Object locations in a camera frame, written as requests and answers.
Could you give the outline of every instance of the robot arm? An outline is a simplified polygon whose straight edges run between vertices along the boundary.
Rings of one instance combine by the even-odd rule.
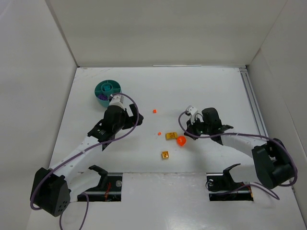
[[[88,132],[84,141],[65,159],[50,167],[39,169],[34,178],[31,196],[40,181],[52,169],[64,161],[83,152],[82,155],[70,161],[68,164],[55,171],[39,188],[34,204],[57,217],[67,208],[69,202],[76,201],[77,196],[89,188],[100,185],[105,186],[107,171],[95,165],[95,159],[99,151],[86,150],[90,146],[115,139],[115,135],[121,129],[128,129],[137,121],[137,109],[130,105],[133,116],[129,116],[122,104],[122,98],[116,95],[112,98],[109,107],[105,111],[104,118]],[[137,125],[141,125],[143,116],[139,114]],[[102,144],[102,151],[111,143]]]
[[[187,130],[184,135],[194,140],[197,139],[196,136],[200,137],[202,134],[218,135],[211,139],[221,145],[235,148],[253,158],[257,177],[267,188],[272,189],[294,176],[294,168],[288,155],[276,143],[238,136],[235,133],[230,133],[231,136],[227,135],[227,130],[233,127],[222,125],[215,108],[202,110],[202,121],[196,117],[198,110],[193,106],[189,106],[185,113],[190,116],[190,119],[187,121]],[[280,140],[274,140],[283,146]]]

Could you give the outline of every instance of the gold cube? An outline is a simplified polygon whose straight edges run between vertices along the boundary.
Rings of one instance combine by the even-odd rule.
[[[177,138],[178,138],[178,134],[176,132],[165,134],[166,140],[177,139]]]
[[[162,152],[161,155],[162,155],[162,159],[163,159],[163,160],[167,160],[167,159],[169,158],[168,151]]]

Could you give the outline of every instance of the white wall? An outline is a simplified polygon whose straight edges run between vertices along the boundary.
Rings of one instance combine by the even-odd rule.
[[[249,64],[286,0],[48,0],[80,66]]]
[[[295,195],[307,222],[307,1],[288,0],[248,68],[268,133],[298,167]]]
[[[0,1],[0,229],[22,230],[76,65],[44,0]]]

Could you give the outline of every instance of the teal container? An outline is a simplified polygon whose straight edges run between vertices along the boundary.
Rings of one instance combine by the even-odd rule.
[[[114,80],[104,80],[95,87],[95,96],[105,108],[109,106],[109,97],[113,93],[121,92],[120,85]]]

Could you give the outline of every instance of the white floor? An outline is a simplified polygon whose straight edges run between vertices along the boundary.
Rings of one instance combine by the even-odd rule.
[[[103,118],[105,109],[96,101],[94,88],[107,79],[118,81],[122,91],[136,101],[144,122],[130,136],[107,147],[95,162],[109,172],[126,173],[122,202],[90,203],[85,230],[305,229],[291,188],[275,189],[280,201],[254,189],[255,202],[209,202],[205,172],[221,172],[242,163],[233,169],[234,178],[255,179],[253,161],[243,153],[211,140],[188,139],[183,148],[175,141],[165,141],[166,132],[183,134],[177,118],[188,105],[200,111],[215,107],[223,124],[239,132],[257,133],[238,69],[79,68],[51,165],[74,150]],[[166,161],[161,160],[164,150],[170,154]],[[71,203],[65,211],[64,228],[78,229],[84,210],[85,203]],[[38,229],[58,230],[58,218],[45,211],[33,211],[28,230]]]

